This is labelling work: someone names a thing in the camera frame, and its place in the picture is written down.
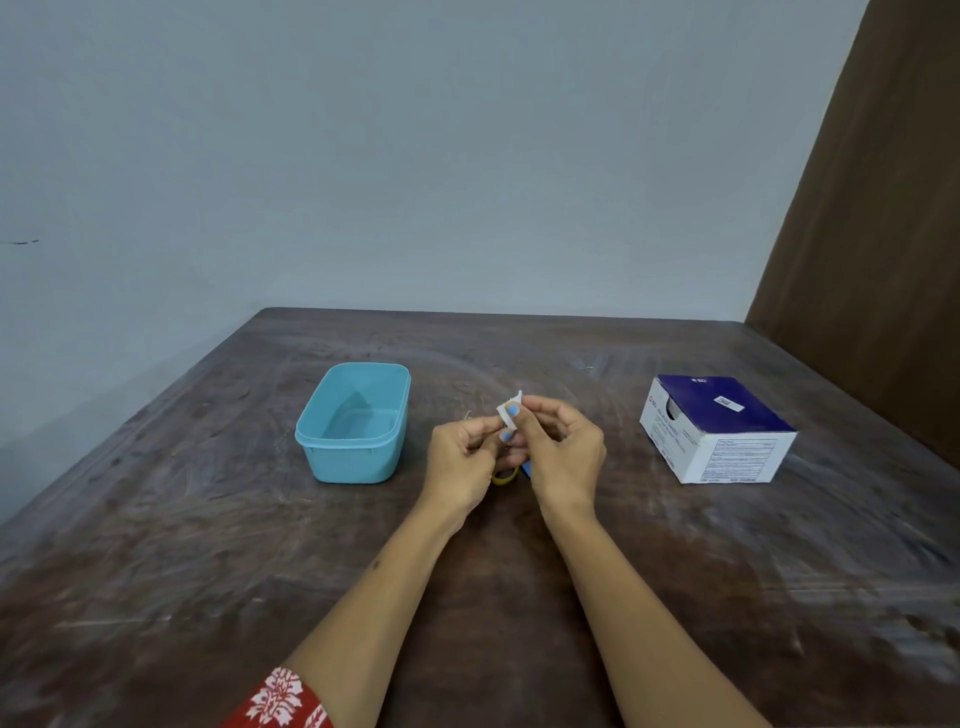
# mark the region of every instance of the hand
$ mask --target hand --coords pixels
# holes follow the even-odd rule
[[[579,513],[593,517],[593,495],[607,449],[603,430],[564,401],[523,398],[508,408],[533,464],[534,492],[545,517]]]
[[[434,427],[419,503],[440,509],[460,530],[487,493],[491,475],[526,462],[529,455],[523,447],[507,452],[508,434],[496,416]]]

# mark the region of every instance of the dark wooden table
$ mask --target dark wooden table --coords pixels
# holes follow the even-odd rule
[[[321,485],[294,441],[350,360],[413,375],[383,485]],[[797,427],[775,482],[679,485],[637,421],[657,372],[737,376]],[[518,388],[603,427],[600,520],[775,725],[960,723],[960,475],[758,334],[272,308],[4,527],[0,724],[214,726],[403,519],[431,427]],[[492,489],[437,565],[381,725],[618,723],[526,481]]]

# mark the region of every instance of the plastic container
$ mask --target plastic container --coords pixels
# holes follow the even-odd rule
[[[380,483],[407,431],[410,372],[399,364],[331,367],[297,421],[297,442],[323,483]]]

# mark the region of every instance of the gray wall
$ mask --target gray wall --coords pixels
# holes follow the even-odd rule
[[[742,320],[864,5],[3,3],[0,518],[267,305]]]

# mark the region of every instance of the cardboard box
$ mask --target cardboard box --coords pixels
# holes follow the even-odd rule
[[[769,483],[797,437],[732,376],[657,375],[640,424],[682,483]]]

